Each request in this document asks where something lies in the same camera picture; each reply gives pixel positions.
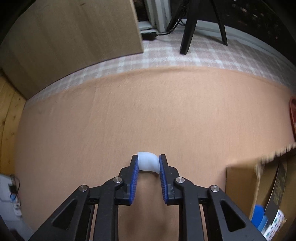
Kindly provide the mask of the brown cardboard box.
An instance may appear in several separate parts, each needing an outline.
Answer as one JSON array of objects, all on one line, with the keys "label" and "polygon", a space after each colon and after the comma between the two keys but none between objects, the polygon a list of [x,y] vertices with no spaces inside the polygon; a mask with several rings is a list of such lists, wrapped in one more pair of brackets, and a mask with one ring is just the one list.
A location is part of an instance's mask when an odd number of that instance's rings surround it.
[{"label": "brown cardboard box", "polygon": [[295,143],[268,155],[226,168],[226,194],[249,218],[256,204],[265,205],[268,202],[279,164],[283,164],[287,172],[279,209],[287,212],[288,220],[293,220],[295,218]]}]

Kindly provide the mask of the white dotted cream box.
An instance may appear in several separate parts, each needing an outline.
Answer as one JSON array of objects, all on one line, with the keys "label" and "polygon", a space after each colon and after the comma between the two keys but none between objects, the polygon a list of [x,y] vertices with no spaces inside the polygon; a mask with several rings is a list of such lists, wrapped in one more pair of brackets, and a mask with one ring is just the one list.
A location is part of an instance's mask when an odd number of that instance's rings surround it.
[{"label": "white dotted cream box", "polygon": [[287,220],[285,218],[284,213],[279,209],[277,211],[277,214],[272,224],[270,224],[265,230],[265,232],[263,233],[264,238],[267,241],[271,241],[274,238],[274,236],[278,233],[278,231],[282,228],[282,226],[285,224],[286,221]]}]

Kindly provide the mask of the red white flower pot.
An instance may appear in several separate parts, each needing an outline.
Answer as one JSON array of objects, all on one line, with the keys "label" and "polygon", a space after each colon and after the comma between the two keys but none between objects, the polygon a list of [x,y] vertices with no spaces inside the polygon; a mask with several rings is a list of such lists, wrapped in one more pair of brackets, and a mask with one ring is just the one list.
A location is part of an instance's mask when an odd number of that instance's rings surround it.
[{"label": "red white flower pot", "polygon": [[292,132],[294,139],[296,139],[296,99],[295,97],[290,98],[290,120],[292,124]]}]

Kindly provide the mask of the small white soft piece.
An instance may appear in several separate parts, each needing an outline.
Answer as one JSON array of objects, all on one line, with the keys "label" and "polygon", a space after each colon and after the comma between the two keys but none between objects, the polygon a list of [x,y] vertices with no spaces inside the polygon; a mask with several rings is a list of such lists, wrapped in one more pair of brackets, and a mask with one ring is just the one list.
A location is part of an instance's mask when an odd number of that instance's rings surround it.
[{"label": "small white soft piece", "polygon": [[140,171],[154,172],[159,174],[159,158],[150,152],[138,152],[138,168]]}]

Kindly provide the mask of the white blue-capped sunscreen bottle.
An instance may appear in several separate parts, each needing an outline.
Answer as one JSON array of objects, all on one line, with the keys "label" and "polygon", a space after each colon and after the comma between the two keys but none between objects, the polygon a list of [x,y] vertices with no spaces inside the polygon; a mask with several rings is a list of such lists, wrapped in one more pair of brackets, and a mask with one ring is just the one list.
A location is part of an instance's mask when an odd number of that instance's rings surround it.
[{"label": "white blue-capped sunscreen bottle", "polygon": [[256,204],[253,210],[252,224],[261,232],[264,233],[269,225],[269,219],[265,214],[266,208],[262,205]]}]

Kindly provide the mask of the black booklet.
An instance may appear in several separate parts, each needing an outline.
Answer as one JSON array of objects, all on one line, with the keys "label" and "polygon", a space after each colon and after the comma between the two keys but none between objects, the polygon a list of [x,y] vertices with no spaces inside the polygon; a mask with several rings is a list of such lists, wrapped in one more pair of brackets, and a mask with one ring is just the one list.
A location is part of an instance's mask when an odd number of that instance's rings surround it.
[{"label": "black booklet", "polygon": [[272,224],[276,214],[279,210],[283,194],[285,192],[287,180],[287,163],[279,162],[274,177],[271,194],[269,196],[267,205],[265,207],[264,214],[268,219],[269,224]]}]

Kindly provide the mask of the wooden cabinet panel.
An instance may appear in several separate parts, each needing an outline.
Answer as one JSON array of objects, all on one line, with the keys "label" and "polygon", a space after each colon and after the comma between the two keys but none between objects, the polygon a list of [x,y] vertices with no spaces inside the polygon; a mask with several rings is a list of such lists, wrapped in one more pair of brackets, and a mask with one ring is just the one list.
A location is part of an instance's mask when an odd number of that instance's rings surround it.
[{"label": "wooden cabinet panel", "polygon": [[132,1],[36,1],[1,43],[1,69],[30,98],[80,69],[143,51]]}]

